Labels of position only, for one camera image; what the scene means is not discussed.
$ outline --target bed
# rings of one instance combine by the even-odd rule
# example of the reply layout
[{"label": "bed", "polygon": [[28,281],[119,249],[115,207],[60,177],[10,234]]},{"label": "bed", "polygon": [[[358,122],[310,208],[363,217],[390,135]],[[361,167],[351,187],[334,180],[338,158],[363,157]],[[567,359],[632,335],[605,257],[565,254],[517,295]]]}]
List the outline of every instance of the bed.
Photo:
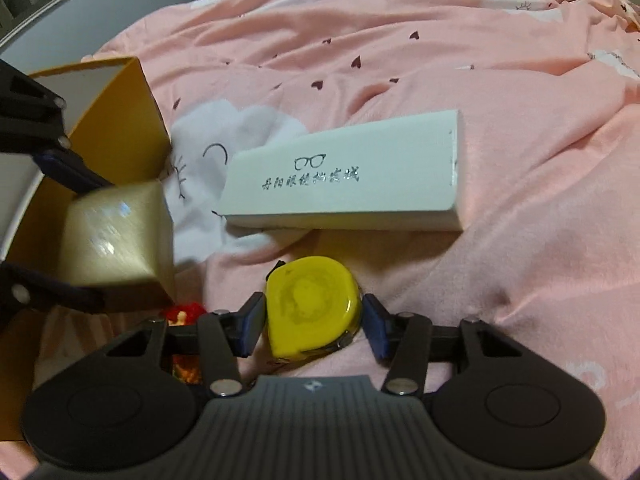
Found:
[{"label": "bed", "polygon": [[[322,254],[393,312],[476,315],[587,383],[607,411],[593,463],[640,463],[640,32],[626,0],[198,0],[132,25],[94,59],[140,58],[170,131],[164,177],[180,302],[237,310],[278,259]],[[463,234],[252,231],[216,212],[241,150],[347,124],[458,108]],[[137,319],[64,308],[36,383]],[[79,344],[78,333],[82,333]],[[363,335],[303,367],[384,370]],[[433,366],[428,388],[447,376]]]}]

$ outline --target stuffed toy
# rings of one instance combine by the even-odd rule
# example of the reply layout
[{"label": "stuffed toy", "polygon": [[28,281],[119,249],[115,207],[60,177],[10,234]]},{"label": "stuffed toy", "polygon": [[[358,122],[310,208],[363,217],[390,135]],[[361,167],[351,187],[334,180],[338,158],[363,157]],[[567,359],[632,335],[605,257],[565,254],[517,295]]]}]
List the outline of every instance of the stuffed toy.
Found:
[{"label": "stuffed toy", "polygon": [[[206,314],[199,303],[175,305],[164,309],[160,315],[167,320],[169,326],[193,325],[202,314]],[[200,384],[200,358],[197,355],[174,355],[173,375],[183,383]]]}]

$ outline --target white wall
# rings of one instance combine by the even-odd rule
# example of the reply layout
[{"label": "white wall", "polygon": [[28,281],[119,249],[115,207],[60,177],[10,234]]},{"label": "white wall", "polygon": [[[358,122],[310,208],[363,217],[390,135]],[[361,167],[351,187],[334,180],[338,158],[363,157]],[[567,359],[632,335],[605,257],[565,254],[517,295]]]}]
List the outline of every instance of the white wall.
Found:
[{"label": "white wall", "polygon": [[55,0],[0,41],[22,72],[76,62],[156,9],[191,0]]}]

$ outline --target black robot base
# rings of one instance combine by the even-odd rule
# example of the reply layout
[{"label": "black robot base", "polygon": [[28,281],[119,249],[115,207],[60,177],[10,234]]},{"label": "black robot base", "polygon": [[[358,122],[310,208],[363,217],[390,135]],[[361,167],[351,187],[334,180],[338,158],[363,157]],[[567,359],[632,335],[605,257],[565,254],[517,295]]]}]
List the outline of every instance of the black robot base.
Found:
[{"label": "black robot base", "polygon": [[[589,464],[605,415],[587,386],[490,325],[433,326],[371,294],[362,326],[380,362],[368,377],[242,384],[265,320],[255,293],[196,326],[152,319],[35,390],[22,430],[32,480],[603,479]],[[199,354],[205,386],[166,371]],[[429,362],[454,376],[424,394]]]}]

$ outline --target metal screw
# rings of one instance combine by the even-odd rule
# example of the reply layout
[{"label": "metal screw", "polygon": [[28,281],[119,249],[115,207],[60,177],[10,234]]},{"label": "metal screw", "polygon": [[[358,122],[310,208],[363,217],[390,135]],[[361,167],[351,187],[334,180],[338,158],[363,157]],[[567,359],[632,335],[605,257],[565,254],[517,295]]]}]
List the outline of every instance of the metal screw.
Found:
[{"label": "metal screw", "polygon": [[386,389],[396,395],[411,395],[418,391],[418,383],[406,377],[391,379],[386,384]]},{"label": "metal screw", "polygon": [[58,137],[58,144],[62,146],[65,150],[68,150],[69,148],[71,148],[71,141],[67,136],[64,136],[64,135]]},{"label": "metal screw", "polygon": [[14,296],[15,301],[23,305],[26,305],[31,301],[31,294],[28,289],[20,283],[15,283],[14,286],[12,286],[11,294]]},{"label": "metal screw", "polygon": [[232,397],[242,391],[242,384],[235,379],[218,379],[209,389],[219,397]]}]

